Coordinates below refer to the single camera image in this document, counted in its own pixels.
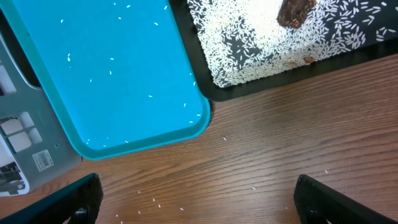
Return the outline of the grey plastic dish rack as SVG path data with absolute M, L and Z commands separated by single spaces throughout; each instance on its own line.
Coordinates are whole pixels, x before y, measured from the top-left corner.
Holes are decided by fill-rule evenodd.
M 44 91 L 1 41 L 1 196 L 30 191 L 80 165 Z

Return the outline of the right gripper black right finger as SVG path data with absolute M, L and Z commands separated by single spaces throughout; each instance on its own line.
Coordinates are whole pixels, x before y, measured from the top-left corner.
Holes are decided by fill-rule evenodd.
M 297 179 L 294 204 L 300 222 L 306 224 L 395 224 L 393 219 L 305 174 Z

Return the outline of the black waste tray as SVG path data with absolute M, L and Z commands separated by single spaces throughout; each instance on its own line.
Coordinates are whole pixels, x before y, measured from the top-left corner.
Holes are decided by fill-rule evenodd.
M 184 0 L 170 0 L 171 11 L 174 15 L 177 27 L 182 38 L 185 50 L 190 61 L 197 87 L 207 99 L 211 101 L 226 101 L 241 96 L 250 95 L 260 91 L 298 82 L 317 75 L 334 72 L 354 65 L 370 62 L 379 58 L 397 53 L 397 38 L 385 40 L 378 44 L 372 44 L 353 50 L 342 55 L 337 55 L 309 66 L 289 70 L 281 74 L 254 80 L 242 85 L 227 88 L 219 88 L 213 83 L 213 78 L 205 60 L 196 27 L 193 24 L 188 10 L 188 4 Z

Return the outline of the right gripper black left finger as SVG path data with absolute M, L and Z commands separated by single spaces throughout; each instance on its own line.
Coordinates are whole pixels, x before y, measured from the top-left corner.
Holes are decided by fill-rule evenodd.
M 1 223 L 82 223 L 95 224 L 103 199 L 99 175 L 91 173 L 28 207 Z

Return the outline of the brown food scrap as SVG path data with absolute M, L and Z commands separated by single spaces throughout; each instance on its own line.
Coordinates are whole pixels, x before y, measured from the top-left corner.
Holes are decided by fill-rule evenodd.
M 299 29 L 316 3 L 316 0 L 283 0 L 277 22 L 282 27 Z

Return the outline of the white spilled rice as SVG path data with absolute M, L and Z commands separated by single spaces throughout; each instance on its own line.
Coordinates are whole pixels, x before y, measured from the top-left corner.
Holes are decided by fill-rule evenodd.
M 397 37 L 397 0 L 189 1 L 213 83 L 226 88 Z

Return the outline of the teal plastic tray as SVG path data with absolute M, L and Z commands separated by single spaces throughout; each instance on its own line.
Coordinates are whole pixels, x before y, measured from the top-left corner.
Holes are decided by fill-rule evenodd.
M 199 136 L 210 121 L 171 1 L 2 1 L 74 150 L 99 160 Z

